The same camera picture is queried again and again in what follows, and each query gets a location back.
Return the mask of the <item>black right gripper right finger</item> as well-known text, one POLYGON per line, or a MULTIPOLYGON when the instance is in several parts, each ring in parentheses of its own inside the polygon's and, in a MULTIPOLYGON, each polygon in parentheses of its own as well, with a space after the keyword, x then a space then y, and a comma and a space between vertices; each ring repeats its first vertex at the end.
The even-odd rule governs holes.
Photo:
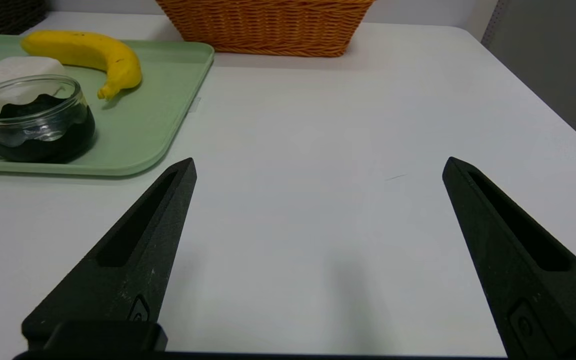
POLYGON ((508 358, 576 360, 576 256, 470 163, 442 180, 508 358))

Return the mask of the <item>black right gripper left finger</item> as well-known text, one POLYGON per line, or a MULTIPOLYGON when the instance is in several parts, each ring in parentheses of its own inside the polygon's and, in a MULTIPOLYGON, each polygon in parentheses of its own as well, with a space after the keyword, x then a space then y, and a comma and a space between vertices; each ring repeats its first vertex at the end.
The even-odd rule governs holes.
POLYGON ((23 320, 29 347, 64 322, 156 322, 196 182, 192 158, 167 167, 23 320))

